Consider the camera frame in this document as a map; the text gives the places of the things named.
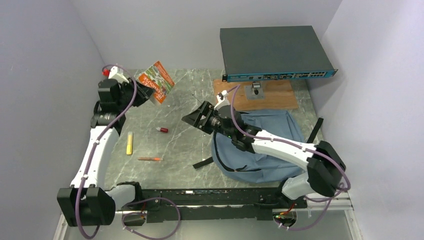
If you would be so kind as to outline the orange green treehouse book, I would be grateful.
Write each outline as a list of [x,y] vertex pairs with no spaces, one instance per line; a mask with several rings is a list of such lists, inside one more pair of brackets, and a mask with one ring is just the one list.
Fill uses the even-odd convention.
[[155,105],[161,105],[174,88],[175,83],[160,61],[155,62],[137,77],[144,86],[154,89],[149,98]]

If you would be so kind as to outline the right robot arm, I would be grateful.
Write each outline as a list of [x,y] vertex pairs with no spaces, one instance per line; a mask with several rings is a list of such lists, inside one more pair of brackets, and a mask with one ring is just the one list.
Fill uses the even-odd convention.
[[343,190],[346,166],[340,156],[326,141],[306,142],[286,110],[215,109],[205,101],[182,121],[212,135],[211,159],[225,176],[252,184],[279,182],[275,200],[282,208],[308,194],[333,198]]

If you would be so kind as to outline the blue student backpack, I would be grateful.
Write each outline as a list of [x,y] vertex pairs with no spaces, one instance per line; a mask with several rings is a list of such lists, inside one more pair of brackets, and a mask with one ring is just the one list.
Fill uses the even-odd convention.
[[[242,111],[244,123],[258,127],[274,138],[305,143],[301,128],[288,110],[262,109]],[[281,182],[306,172],[306,167],[294,161],[287,153],[270,150],[269,140],[258,139],[254,152],[238,149],[229,136],[214,133],[211,141],[211,156],[193,164],[198,170],[208,164],[216,164],[222,173],[236,181],[251,184]]]

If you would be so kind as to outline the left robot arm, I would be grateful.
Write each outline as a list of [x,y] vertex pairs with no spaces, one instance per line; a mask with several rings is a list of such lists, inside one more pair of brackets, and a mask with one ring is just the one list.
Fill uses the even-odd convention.
[[149,100],[154,89],[131,80],[109,78],[98,83],[98,101],[90,121],[90,137],[80,168],[70,186],[61,188],[57,202],[71,227],[110,225],[124,206],[139,209],[144,203],[138,182],[122,182],[105,190],[112,151],[126,121],[125,110]]

